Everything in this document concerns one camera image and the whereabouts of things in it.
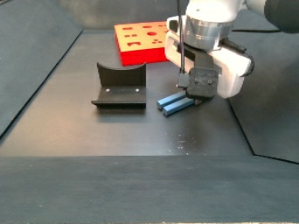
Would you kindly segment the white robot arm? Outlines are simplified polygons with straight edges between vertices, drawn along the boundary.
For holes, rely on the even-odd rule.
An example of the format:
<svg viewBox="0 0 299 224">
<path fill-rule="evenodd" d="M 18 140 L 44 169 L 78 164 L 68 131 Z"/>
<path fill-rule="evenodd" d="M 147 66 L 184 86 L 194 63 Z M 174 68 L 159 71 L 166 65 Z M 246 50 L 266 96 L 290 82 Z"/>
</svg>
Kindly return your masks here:
<svg viewBox="0 0 299 224">
<path fill-rule="evenodd" d="M 178 87 L 198 100 L 239 93 L 255 62 L 228 40 L 238 14 L 262 15 L 280 32 L 299 33 L 299 0 L 190 0 L 167 19 L 164 55 L 180 68 Z"/>
</svg>

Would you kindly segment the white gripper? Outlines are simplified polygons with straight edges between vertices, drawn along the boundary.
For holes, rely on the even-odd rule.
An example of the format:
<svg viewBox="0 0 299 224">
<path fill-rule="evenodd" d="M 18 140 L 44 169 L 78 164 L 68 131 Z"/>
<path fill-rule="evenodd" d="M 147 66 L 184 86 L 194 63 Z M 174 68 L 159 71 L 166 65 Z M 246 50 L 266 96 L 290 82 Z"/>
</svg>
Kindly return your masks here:
<svg viewBox="0 0 299 224">
<path fill-rule="evenodd" d="M 235 96 L 243 85 L 244 77 L 252 70 L 252 58 L 246 51 L 228 41 L 230 23 L 215 24 L 192 19 L 190 16 L 170 17 L 166 22 L 164 55 L 180 67 L 179 44 L 203 50 L 214 59 L 219 72 L 218 93 L 223 98 Z"/>
</svg>

